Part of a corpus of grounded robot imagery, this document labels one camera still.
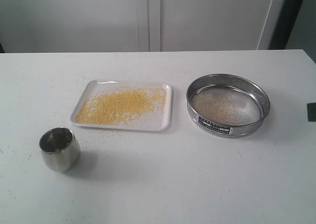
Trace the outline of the round stainless steel sieve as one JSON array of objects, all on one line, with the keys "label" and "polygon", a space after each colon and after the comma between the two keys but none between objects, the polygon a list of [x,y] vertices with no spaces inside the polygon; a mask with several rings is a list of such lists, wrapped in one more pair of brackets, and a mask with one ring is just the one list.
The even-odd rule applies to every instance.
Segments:
[{"label": "round stainless steel sieve", "polygon": [[254,133],[270,112],[268,95],[240,76],[210,74],[195,79],[186,92],[187,111],[202,130],[223,138]]}]

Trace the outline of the yellow and white grain mix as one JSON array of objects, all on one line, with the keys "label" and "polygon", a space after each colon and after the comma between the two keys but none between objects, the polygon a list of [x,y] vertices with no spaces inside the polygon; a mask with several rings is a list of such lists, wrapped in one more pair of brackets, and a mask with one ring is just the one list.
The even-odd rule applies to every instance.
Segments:
[{"label": "yellow and white grain mix", "polygon": [[77,123],[132,125],[142,116],[162,113],[166,101],[164,88],[118,87],[87,99],[78,114]]}]

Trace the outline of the stainless steel cup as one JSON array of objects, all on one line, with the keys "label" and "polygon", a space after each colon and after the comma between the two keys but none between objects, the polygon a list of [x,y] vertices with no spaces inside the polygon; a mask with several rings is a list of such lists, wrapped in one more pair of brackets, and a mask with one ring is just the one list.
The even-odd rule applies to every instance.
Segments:
[{"label": "stainless steel cup", "polygon": [[66,127],[56,127],[44,133],[39,148],[46,166],[59,173],[72,169],[81,155],[76,136]]}]

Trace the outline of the white rectangular plastic tray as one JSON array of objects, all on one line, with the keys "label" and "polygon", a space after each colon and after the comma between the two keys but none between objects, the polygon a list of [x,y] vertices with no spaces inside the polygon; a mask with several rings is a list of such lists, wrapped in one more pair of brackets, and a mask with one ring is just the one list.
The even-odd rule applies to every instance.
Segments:
[{"label": "white rectangular plastic tray", "polygon": [[173,89],[166,83],[93,80],[71,116],[75,126],[159,132],[170,122]]}]

